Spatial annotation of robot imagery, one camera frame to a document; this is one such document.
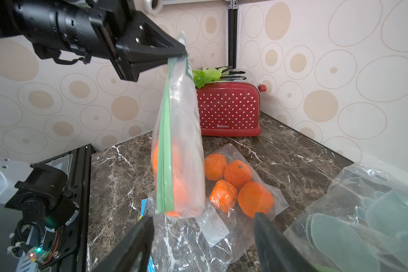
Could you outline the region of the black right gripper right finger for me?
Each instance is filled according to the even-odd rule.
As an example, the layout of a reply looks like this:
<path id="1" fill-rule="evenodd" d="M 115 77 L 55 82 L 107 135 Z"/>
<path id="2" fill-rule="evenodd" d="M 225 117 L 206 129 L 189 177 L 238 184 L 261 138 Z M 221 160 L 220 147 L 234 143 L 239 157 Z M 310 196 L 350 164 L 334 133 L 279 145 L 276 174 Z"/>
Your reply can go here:
<path id="1" fill-rule="evenodd" d="M 265 214 L 255 214 L 253 231 L 263 272 L 315 272 L 317 270 Z"/>

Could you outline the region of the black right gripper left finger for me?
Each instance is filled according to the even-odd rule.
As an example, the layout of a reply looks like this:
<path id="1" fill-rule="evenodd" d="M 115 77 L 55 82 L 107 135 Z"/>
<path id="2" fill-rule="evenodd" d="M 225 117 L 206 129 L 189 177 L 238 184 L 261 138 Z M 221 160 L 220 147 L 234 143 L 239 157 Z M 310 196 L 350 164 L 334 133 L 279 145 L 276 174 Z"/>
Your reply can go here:
<path id="1" fill-rule="evenodd" d="M 94 269 L 95 272 L 145 272 L 154 240 L 154 223 L 144 216 Z"/>

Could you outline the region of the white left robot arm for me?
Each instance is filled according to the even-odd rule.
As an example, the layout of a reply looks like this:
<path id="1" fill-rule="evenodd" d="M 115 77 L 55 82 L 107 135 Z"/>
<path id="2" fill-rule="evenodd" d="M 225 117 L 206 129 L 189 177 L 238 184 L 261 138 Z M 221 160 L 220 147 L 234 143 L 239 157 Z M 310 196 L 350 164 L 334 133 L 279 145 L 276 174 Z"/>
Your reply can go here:
<path id="1" fill-rule="evenodd" d="M 170 57 L 160 1 L 0 1 L 0 204 L 30 164 L 150 130 Z"/>

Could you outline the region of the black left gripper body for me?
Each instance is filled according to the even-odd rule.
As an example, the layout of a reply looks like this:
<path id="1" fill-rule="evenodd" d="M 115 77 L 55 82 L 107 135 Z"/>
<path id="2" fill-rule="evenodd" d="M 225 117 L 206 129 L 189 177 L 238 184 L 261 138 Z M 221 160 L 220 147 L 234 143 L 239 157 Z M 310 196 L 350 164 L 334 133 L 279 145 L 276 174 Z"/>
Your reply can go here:
<path id="1" fill-rule="evenodd" d="M 135 10 L 133 1 L 0 1 L 0 38 L 23 35 L 40 59 L 60 65 L 103 58 L 135 82 L 139 74 L 117 48 Z"/>

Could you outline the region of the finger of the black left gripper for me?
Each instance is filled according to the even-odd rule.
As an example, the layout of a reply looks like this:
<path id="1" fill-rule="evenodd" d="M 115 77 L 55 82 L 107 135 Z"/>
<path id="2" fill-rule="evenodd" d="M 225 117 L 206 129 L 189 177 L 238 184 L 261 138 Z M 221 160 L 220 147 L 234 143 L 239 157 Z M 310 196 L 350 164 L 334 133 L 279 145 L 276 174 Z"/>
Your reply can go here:
<path id="1" fill-rule="evenodd" d="M 133 73 L 141 73 L 167 63 L 169 58 L 182 57 L 187 50 L 164 32 L 147 15 L 133 12 L 116 49 Z"/>

